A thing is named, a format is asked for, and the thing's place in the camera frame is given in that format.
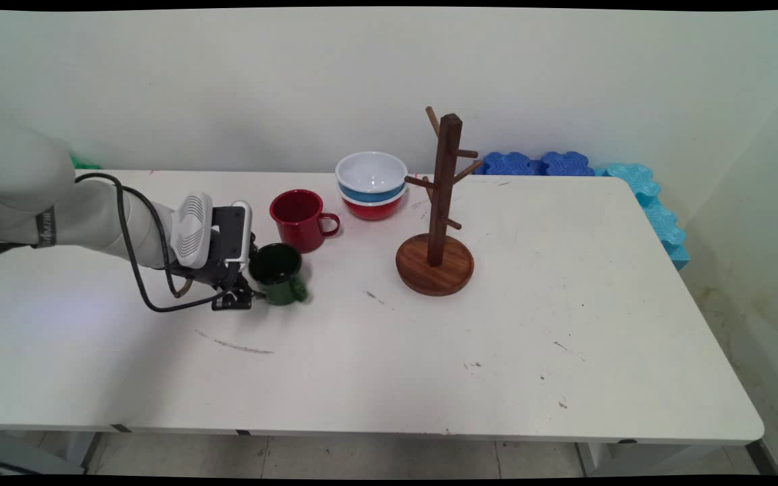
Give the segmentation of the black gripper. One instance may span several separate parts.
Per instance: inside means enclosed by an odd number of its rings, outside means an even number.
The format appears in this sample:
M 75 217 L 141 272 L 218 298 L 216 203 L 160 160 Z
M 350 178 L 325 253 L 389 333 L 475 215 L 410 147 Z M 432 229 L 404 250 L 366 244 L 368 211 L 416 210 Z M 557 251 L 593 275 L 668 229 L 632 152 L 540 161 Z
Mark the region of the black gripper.
M 253 304 L 255 292 L 240 272 L 239 262 L 225 259 L 207 259 L 199 268 L 185 267 L 185 277 L 226 293 L 213 299 L 212 311 L 247 311 Z

